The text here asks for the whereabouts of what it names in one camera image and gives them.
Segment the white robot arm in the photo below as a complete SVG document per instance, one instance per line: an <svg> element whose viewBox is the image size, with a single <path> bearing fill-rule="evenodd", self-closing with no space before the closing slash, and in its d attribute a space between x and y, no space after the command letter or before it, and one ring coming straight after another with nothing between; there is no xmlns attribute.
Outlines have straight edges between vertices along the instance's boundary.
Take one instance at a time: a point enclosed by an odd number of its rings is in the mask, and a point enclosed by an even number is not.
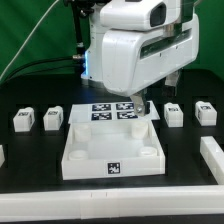
<svg viewBox="0 0 224 224"><path fill-rule="evenodd" d="M148 112L146 88L180 69L199 49L194 0L101 0L90 15L91 44L83 82L129 97L137 115Z"/></svg>

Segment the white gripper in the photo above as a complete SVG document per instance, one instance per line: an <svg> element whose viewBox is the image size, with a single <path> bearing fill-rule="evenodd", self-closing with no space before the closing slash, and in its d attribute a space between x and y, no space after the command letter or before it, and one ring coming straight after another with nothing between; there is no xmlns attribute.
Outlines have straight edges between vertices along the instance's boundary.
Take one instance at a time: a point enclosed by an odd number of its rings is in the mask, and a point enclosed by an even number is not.
<svg viewBox="0 0 224 224"><path fill-rule="evenodd" d="M181 74L177 70L194 61L198 54L199 20L196 14L182 25L179 35L164 38L163 34L163 28L149 32L109 30L103 37L103 84L111 93L132 95L137 116L149 114L150 104L144 94L136 92L167 75L165 85L176 87Z"/></svg>

